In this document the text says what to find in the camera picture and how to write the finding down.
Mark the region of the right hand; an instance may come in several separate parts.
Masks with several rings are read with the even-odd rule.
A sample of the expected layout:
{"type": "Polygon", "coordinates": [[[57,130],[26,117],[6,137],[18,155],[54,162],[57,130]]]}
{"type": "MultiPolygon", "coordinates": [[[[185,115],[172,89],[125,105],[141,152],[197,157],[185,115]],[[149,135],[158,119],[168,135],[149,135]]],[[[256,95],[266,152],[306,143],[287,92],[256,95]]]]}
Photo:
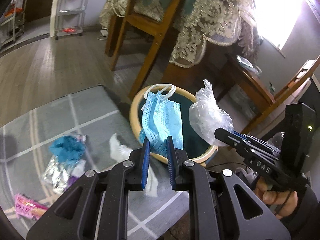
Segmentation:
{"type": "Polygon", "coordinates": [[[253,192],[264,204],[281,206],[279,211],[274,212],[278,219],[291,215],[298,205],[298,194],[296,191],[269,191],[268,184],[263,177],[258,179],[253,192]]]}

